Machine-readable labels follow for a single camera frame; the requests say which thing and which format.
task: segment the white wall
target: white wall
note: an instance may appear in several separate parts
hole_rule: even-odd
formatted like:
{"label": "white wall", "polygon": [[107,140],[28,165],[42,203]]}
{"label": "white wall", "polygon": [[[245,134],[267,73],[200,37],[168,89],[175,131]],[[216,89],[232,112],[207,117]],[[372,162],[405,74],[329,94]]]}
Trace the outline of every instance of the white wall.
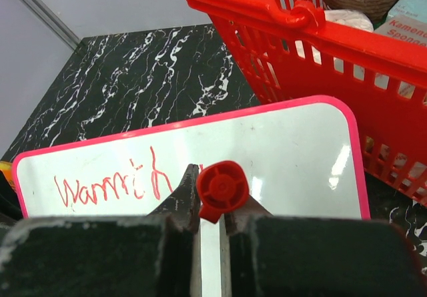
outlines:
{"label": "white wall", "polygon": [[72,54],[20,0],[0,0],[0,157]]}
{"label": "white wall", "polygon": [[210,23],[185,0],[42,0],[78,37]]}

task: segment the black marble countertop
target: black marble countertop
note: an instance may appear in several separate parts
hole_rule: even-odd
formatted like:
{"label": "black marble countertop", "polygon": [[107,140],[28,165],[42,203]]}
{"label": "black marble countertop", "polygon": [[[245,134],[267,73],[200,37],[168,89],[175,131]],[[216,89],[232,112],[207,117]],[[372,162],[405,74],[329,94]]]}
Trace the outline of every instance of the black marble countertop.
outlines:
{"label": "black marble countertop", "polygon": [[[257,104],[211,25],[91,37],[82,41],[3,160]],[[427,209],[371,176],[366,181],[372,218],[401,226],[427,273]]]}

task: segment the whiteboard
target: whiteboard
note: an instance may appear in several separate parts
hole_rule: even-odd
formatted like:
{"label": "whiteboard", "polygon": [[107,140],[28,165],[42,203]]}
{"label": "whiteboard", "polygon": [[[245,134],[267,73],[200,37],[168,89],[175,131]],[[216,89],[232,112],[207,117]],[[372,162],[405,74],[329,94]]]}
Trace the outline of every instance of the whiteboard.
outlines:
{"label": "whiteboard", "polygon": [[147,214],[188,164],[233,160],[272,214],[369,218],[356,120],[316,96],[20,154],[25,217]]}

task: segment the red marker cap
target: red marker cap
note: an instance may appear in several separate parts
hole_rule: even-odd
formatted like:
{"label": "red marker cap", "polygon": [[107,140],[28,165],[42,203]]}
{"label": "red marker cap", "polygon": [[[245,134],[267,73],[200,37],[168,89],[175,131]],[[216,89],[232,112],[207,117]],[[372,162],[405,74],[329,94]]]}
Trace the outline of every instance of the red marker cap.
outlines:
{"label": "red marker cap", "polygon": [[222,214],[242,207],[249,198],[245,173],[239,164],[231,161],[203,169],[196,187],[203,203],[199,217],[214,224]]}

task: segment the red basket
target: red basket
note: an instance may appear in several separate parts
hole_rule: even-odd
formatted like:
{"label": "red basket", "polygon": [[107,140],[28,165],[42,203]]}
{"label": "red basket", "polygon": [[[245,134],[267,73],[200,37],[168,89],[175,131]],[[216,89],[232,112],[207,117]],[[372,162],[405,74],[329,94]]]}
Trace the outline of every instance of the red basket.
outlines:
{"label": "red basket", "polygon": [[[317,94],[341,99],[358,121],[365,170],[427,206],[425,47],[327,22],[315,8],[322,0],[187,2],[208,13],[262,103]],[[376,85],[379,75],[387,76],[385,89]],[[402,82],[414,93],[400,95]]]}

